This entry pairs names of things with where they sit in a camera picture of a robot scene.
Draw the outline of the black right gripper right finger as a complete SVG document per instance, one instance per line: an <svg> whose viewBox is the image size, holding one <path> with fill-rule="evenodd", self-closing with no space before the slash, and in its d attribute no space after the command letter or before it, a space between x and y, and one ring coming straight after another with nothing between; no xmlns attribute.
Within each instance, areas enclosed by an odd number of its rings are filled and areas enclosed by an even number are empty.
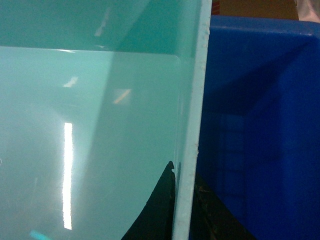
<svg viewBox="0 0 320 240"><path fill-rule="evenodd" d="M199 173L195 174L190 219L192 240L255 240Z"/></svg>

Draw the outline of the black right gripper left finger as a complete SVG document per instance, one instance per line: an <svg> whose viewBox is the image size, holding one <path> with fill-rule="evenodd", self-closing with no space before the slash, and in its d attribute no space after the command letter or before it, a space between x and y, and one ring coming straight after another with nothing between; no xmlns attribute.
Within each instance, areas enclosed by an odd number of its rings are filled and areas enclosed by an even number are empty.
<svg viewBox="0 0 320 240"><path fill-rule="evenodd" d="M171 240L176 199L172 161L163 170L154 190L123 240Z"/></svg>

